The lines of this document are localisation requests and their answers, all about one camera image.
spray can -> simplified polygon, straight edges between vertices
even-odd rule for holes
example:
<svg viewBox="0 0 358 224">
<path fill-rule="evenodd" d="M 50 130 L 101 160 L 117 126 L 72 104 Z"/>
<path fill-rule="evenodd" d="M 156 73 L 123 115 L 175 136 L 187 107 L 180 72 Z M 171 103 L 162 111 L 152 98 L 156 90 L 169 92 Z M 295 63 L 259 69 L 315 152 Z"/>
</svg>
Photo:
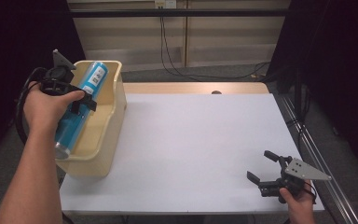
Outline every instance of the spray can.
<svg viewBox="0 0 358 224">
<path fill-rule="evenodd" d="M 95 100 L 106 80 L 108 70 L 104 63 L 94 62 L 89 65 L 78 88 L 92 95 Z M 84 123 L 90 113 L 86 105 L 80 105 L 79 113 L 74 114 L 70 111 L 72 105 L 60 119 L 55 135 L 56 159 L 64 160 L 69 157 L 71 150 L 75 146 L 76 140 L 83 129 Z"/>
</svg>

right hand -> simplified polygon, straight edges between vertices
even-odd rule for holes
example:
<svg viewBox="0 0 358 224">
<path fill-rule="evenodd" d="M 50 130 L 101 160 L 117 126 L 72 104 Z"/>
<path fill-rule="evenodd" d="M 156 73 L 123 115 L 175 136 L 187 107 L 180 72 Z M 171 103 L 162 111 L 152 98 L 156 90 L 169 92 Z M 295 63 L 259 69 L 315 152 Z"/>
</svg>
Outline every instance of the right hand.
<svg viewBox="0 0 358 224">
<path fill-rule="evenodd" d="M 50 96 L 40 90 L 40 84 L 31 82 L 29 86 L 33 87 L 25 99 L 24 113 L 30 131 L 47 129 L 55 132 L 67 106 L 85 94 L 83 91 L 71 91 L 62 96 Z"/>
<path fill-rule="evenodd" d="M 304 184 L 304 189 L 310 191 L 310 185 Z M 291 224 L 315 224 L 313 218 L 313 198 L 305 191 L 301 191 L 295 198 L 286 188 L 280 189 L 280 194 L 289 206 Z"/>
</svg>

white table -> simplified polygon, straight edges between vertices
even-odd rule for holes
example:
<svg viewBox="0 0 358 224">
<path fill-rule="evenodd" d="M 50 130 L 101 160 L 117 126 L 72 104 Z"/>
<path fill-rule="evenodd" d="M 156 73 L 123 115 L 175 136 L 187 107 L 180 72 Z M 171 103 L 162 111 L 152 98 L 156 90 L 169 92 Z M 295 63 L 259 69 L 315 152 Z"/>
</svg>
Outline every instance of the white table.
<svg viewBox="0 0 358 224">
<path fill-rule="evenodd" d="M 279 163 L 265 158 L 265 150 L 299 158 L 271 94 L 127 94 L 127 102 L 109 175 L 67 176 L 61 187 L 63 211 L 117 215 L 287 211 L 278 198 L 261 197 L 246 178 L 247 171 L 261 181 L 280 177 Z M 324 210 L 319 199 L 314 210 Z"/>
</svg>

finger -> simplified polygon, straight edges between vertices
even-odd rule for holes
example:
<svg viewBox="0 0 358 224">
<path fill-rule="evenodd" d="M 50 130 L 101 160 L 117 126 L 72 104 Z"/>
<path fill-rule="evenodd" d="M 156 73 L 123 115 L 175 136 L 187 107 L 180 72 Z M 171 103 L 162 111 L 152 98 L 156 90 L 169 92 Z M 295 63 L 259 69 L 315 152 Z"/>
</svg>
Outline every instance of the finger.
<svg viewBox="0 0 358 224">
<path fill-rule="evenodd" d="M 65 95 L 61 96 L 61 98 L 65 101 L 66 104 L 70 104 L 73 101 L 80 100 L 83 98 L 85 93 L 83 91 L 71 91 L 66 93 Z"/>
<path fill-rule="evenodd" d="M 288 204 L 296 201 L 295 198 L 293 198 L 293 195 L 286 188 L 279 189 L 279 192 Z"/>
</svg>

wall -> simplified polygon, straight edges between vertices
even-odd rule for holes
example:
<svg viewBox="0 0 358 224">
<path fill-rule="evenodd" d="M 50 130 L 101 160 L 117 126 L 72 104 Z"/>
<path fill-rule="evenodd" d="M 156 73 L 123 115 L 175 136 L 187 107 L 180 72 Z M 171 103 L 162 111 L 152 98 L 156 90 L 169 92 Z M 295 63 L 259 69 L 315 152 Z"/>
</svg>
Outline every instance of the wall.
<svg viewBox="0 0 358 224">
<path fill-rule="evenodd" d="M 68 0 L 71 9 L 146 9 L 154 1 Z M 289 0 L 184 1 L 178 8 L 287 8 Z M 161 68 L 160 18 L 74 19 L 90 59 L 120 60 L 123 70 Z M 175 66 L 268 62 L 284 18 L 164 18 Z M 164 51 L 164 61 L 168 62 Z"/>
</svg>

